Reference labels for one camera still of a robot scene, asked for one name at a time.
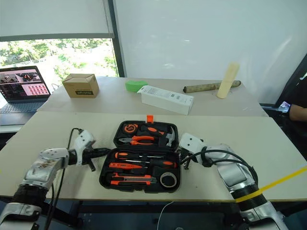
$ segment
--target white table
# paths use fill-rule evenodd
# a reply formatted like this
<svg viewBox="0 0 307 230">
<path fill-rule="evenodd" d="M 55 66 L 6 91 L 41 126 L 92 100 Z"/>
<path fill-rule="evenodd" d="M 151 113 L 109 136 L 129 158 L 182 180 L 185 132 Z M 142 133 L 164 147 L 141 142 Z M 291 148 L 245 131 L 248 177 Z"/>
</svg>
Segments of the white table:
<svg viewBox="0 0 307 230">
<path fill-rule="evenodd" d="M 12 196 L 40 150 L 67 146 L 69 132 L 80 127 L 92 132 L 94 147 L 114 148 L 112 142 L 124 120 L 144 120 L 146 115 L 101 114 L 79 112 L 37 112 L 0 152 L 0 196 Z M 253 165 L 259 186 L 267 185 L 306 164 L 306 161 L 269 117 L 155 115 L 155 121 L 174 123 L 179 136 L 189 132 L 209 145 L 225 143 Z M 97 170 L 88 166 L 70 166 L 61 198 L 102 200 L 176 200 L 233 201 L 215 166 L 204 168 L 191 163 L 182 169 L 181 185 L 174 193 L 123 193 L 105 189 L 98 181 L 105 158 L 94 159 Z M 264 192 L 269 200 L 307 200 L 307 175 L 301 174 Z"/>
<path fill-rule="evenodd" d="M 92 112 L 113 114 L 178 115 L 141 102 L 141 95 L 128 92 L 125 82 L 129 80 L 148 82 L 162 89 L 184 93 L 184 86 L 213 83 L 212 80 L 165 80 L 98 77 L 100 92 L 94 99 L 70 98 L 62 86 L 57 89 L 40 111 Z M 250 95 L 243 84 L 232 88 L 226 99 L 219 99 L 217 91 L 193 92 L 194 104 L 189 115 L 208 116 L 267 116 L 259 103 Z"/>
</svg>

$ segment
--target brown box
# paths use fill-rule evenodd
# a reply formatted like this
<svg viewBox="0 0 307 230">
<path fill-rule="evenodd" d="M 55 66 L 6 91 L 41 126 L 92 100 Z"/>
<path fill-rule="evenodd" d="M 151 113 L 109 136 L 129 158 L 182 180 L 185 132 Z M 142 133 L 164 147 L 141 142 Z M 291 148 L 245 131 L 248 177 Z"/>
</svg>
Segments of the brown box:
<svg viewBox="0 0 307 230">
<path fill-rule="evenodd" d="M 63 85 L 72 98 L 95 98 L 99 92 L 94 74 L 71 73 L 63 81 Z"/>
</svg>

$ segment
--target toolbox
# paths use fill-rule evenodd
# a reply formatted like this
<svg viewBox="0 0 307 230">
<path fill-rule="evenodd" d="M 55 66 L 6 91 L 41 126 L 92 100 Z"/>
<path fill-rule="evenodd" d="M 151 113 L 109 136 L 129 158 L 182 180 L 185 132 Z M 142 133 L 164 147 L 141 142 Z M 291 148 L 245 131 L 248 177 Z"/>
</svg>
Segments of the toolbox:
<svg viewBox="0 0 307 230">
<path fill-rule="evenodd" d="M 178 131 L 174 124 L 124 121 L 119 125 L 100 173 L 105 188 L 146 193 L 174 192 L 180 184 L 180 161 L 176 153 Z"/>
</svg>

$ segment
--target green object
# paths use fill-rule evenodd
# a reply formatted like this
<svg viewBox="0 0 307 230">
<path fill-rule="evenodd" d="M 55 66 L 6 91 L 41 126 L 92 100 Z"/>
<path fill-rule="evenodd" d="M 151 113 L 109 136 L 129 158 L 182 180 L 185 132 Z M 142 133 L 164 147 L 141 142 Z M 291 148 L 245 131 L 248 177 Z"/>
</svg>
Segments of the green object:
<svg viewBox="0 0 307 230">
<path fill-rule="evenodd" d="M 126 82 L 126 89 L 127 89 L 127 91 L 130 91 L 130 92 L 137 92 L 144 85 L 148 85 L 148 83 L 143 81 L 143 80 L 138 80 L 138 81 L 129 80 L 129 81 Z"/>
</svg>

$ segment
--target laptop keyboard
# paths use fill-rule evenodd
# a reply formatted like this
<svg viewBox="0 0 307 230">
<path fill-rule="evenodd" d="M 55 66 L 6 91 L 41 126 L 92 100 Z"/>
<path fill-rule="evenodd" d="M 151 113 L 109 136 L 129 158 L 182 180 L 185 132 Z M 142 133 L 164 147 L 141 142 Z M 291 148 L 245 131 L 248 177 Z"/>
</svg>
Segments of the laptop keyboard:
<svg viewBox="0 0 307 230">
<path fill-rule="evenodd" d="M 8 113 L 36 112 L 36 110 L 42 105 L 43 102 L 6 104 L 1 109 L 0 113 L 8 114 Z"/>
</svg>

